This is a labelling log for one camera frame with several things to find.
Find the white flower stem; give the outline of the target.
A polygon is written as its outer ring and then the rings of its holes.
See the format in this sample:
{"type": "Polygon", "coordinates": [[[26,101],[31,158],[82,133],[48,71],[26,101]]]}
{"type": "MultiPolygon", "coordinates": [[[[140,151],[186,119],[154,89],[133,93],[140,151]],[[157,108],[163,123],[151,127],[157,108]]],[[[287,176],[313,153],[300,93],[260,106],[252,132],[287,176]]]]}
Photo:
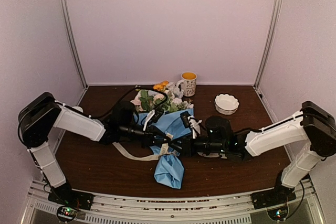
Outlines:
{"type": "Polygon", "coordinates": [[[170,91],[166,92],[166,94],[168,99],[159,106],[159,109],[162,109],[164,112],[172,113],[194,108],[194,104],[191,103],[191,100],[183,101],[182,98],[176,97],[170,91]]]}

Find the orange flower stem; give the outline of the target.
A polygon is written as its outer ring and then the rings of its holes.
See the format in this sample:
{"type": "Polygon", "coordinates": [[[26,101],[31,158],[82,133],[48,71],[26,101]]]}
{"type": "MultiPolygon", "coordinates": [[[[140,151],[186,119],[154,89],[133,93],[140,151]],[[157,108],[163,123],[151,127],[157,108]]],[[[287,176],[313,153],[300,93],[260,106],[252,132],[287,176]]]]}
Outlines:
{"type": "Polygon", "coordinates": [[[169,84],[168,81],[163,81],[161,83],[157,83],[153,86],[154,90],[164,91],[166,89],[166,86],[169,84]]]}

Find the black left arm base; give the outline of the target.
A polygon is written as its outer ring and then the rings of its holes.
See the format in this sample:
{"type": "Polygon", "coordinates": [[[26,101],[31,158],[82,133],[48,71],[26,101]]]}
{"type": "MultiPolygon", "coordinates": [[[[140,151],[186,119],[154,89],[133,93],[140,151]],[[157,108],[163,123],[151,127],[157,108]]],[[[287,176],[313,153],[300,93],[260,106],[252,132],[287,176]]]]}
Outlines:
{"type": "Polygon", "coordinates": [[[51,187],[48,200],[75,209],[90,210],[94,195],[72,189],[69,181],[59,187],[51,187]]]}

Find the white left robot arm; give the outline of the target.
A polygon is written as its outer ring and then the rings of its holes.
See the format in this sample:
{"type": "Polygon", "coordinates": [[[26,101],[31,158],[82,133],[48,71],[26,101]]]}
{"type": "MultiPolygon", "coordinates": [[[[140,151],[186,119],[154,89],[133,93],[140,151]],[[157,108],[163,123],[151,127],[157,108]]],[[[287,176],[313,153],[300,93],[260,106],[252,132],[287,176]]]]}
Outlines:
{"type": "Polygon", "coordinates": [[[120,136],[159,138],[168,142],[167,135],[157,129],[144,130],[134,123],[135,106],[128,101],[119,101],[102,118],[94,118],[57,101],[49,92],[44,92],[18,114],[18,137],[27,147],[45,175],[54,194],[64,205],[71,205],[75,192],[67,186],[54,152],[48,144],[52,129],[61,129],[90,139],[100,144],[117,142],[120,136]]]}

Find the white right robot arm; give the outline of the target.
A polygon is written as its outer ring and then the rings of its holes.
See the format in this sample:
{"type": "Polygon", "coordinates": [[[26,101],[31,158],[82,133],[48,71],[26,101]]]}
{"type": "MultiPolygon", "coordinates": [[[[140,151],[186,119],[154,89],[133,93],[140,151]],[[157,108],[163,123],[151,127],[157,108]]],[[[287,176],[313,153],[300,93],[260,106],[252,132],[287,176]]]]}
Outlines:
{"type": "Polygon", "coordinates": [[[295,159],[280,172],[275,188],[269,192],[279,204],[323,159],[335,154],[335,118],[311,101],[286,119],[260,129],[234,132],[230,120],[213,115],[205,121],[205,135],[173,139],[169,146],[181,155],[217,154],[228,160],[243,161],[269,150],[299,141],[306,144],[295,159]]]}

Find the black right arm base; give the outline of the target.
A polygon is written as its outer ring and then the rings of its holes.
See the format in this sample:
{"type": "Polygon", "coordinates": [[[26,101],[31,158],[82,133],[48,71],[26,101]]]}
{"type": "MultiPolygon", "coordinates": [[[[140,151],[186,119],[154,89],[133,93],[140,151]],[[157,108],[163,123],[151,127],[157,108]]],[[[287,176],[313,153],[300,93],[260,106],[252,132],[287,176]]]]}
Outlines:
{"type": "Polygon", "coordinates": [[[278,173],[273,189],[263,190],[251,194],[254,209],[268,208],[275,205],[283,205],[296,199],[294,188],[288,188],[281,184],[281,172],[278,173]]]}

